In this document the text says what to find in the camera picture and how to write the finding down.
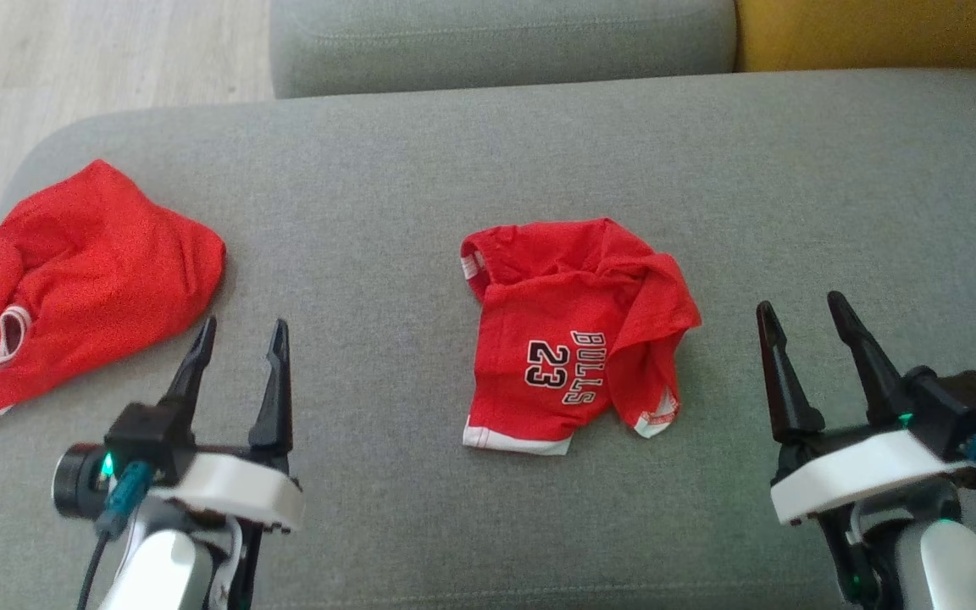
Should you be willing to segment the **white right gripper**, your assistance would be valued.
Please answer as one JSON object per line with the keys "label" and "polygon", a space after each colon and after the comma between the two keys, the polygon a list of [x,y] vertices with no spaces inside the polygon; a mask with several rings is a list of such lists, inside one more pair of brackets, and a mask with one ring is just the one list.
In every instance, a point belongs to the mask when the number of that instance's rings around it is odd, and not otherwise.
{"label": "white right gripper", "polygon": [[[837,335],[851,351],[871,426],[902,424],[912,402],[902,375],[845,295],[826,295]],[[787,339],[774,305],[757,305],[757,329],[769,420],[775,441],[794,441],[824,431],[824,416],[809,404],[786,351]],[[790,443],[779,448],[779,470],[772,484],[772,505],[779,524],[803,520],[848,503],[863,501],[933,476],[975,470],[964,457],[945,460],[907,430],[875,434],[829,454],[801,460],[808,446]]]}

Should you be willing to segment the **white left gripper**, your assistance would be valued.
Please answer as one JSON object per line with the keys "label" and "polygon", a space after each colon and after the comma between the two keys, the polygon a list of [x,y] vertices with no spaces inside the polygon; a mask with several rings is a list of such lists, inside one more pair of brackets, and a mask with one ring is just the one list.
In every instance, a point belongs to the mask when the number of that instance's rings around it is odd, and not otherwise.
{"label": "white left gripper", "polygon": [[[197,405],[216,331],[217,318],[209,316],[181,360],[162,402],[179,407]],[[276,320],[266,359],[269,377],[248,443],[255,452],[287,454],[294,447],[293,402],[290,336],[282,318]],[[290,475],[227,454],[195,455],[177,484],[155,484],[148,495],[282,530],[300,530],[303,525],[303,493]]]}

